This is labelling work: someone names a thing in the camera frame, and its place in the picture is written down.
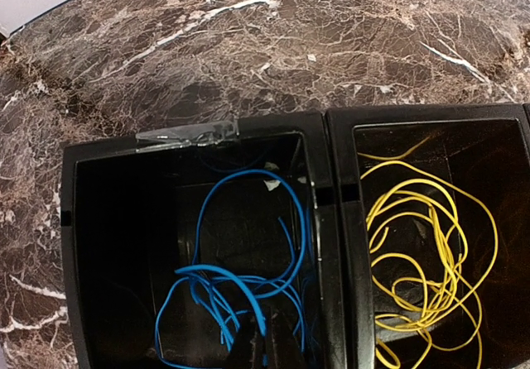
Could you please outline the black three-compartment bin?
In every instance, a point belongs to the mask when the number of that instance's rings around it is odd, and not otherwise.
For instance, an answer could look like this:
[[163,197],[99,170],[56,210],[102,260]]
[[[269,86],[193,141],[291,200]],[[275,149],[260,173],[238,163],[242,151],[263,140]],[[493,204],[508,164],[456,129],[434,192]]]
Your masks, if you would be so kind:
[[83,368],[529,363],[529,108],[338,108],[68,146]]

